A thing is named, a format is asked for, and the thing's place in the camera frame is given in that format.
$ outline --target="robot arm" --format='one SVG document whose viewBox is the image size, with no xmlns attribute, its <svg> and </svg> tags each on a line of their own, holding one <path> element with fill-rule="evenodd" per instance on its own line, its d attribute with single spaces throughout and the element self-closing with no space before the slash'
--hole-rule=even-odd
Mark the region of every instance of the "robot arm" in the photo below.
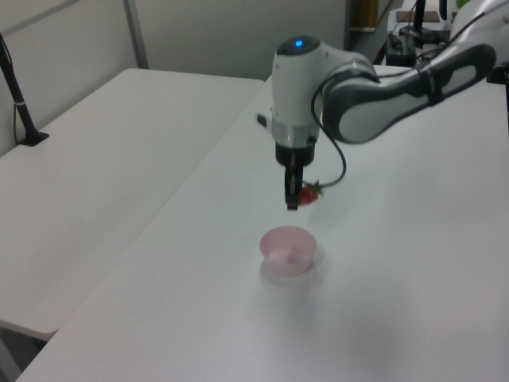
<svg viewBox="0 0 509 382">
<path fill-rule="evenodd" d="M 322 112 L 329 137 L 346 143 L 370 141 L 507 63 L 508 18 L 509 0 L 472 0 L 457 15 L 444 52 L 389 78 L 378 77 L 366 57 L 312 37 L 282 44 L 272 68 L 272 119 L 257 119 L 271 131 L 276 159 L 286 168 L 288 209 L 297 209 L 303 167 L 313 161 L 320 130 L 314 111 Z"/>
</svg>

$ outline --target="pink bowl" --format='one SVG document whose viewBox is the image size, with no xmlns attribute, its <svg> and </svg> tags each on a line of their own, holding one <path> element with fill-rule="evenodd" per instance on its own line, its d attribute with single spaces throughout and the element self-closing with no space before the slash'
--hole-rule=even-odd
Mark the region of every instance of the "pink bowl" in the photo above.
<svg viewBox="0 0 509 382">
<path fill-rule="evenodd" d="M 311 265 L 317 251 L 317 241 L 303 228 L 277 227 L 263 235 L 260 251 L 263 261 L 273 273 L 295 276 Z"/>
</svg>

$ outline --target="black stand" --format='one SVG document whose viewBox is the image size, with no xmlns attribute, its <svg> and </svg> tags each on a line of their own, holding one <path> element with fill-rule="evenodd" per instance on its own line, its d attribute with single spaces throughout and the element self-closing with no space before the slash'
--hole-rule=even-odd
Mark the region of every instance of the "black stand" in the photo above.
<svg viewBox="0 0 509 382">
<path fill-rule="evenodd" d="M 20 142 L 20 145 L 36 146 L 39 142 L 44 141 L 49 135 L 41 133 L 33 125 L 32 118 L 30 117 L 29 109 L 25 104 L 25 99 L 21 93 L 21 89 L 17 84 L 16 76 L 14 75 L 13 63 L 10 59 L 9 51 L 7 50 L 6 43 L 0 34 L 0 67 L 2 67 L 3 76 L 6 78 L 7 86 L 9 86 L 10 94 L 14 99 L 17 112 L 21 117 L 21 121 L 25 126 L 25 139 Z"/>
<path fill-rule="evenodd" d="M 445 4 L 447 3 L 444 0 L 440 1 L 441 15 L 443 13 L 447 13 L 447 11 L 444 10 L 446 9 Z M 425 6 L 426 0 L 418 0 L 417 5 L 415 6 L 414 26 L 405 26 L 399 30 L 400 36 L 412 36 L 414 38 L 415 45 L 420 47 L 422 47 L 424 44 L 438 44 L 440 42 L 440 35 L 437 32 L 434 30 L 422 28 Z"/>
</svg>

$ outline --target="strawberry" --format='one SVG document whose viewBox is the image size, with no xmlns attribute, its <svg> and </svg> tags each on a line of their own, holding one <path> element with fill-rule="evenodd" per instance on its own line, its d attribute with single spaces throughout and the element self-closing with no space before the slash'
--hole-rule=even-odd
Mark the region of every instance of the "strawberry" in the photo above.
<svg viewBox="0 0 509 382">
<path fill-rule="evenodd" d="M 308 205 L 313 203 L 318 199 L 318 197 L 322 197 L 323 195 L 323 187 L 318 183 L 318 181 L 314 185 L 305 185 L 301 189 L 299 205 Z"/>
</svg>

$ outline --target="white table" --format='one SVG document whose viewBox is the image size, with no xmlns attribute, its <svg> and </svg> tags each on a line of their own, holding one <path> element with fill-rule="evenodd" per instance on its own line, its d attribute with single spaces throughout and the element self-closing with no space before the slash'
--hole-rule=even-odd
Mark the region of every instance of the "white table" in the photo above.
<svg viewBox="0 0 509 382">
<path fill-rule="evenodd" d="M 268 81 L 19 382 L 507 381 L 503 87 L 344 145 L 344 181 L 298 212 L 254 119 L 270 105 Z M 318 145 L 312 181 L 340 171 Z M 260 267 L 282 224 L 317 238 L 303 275 Z"/>
<path fill-rule="evenodd" d="M 49 339 L 261 86 L 126 70 L 1 158 L 0 326 Z"/>
</svg>

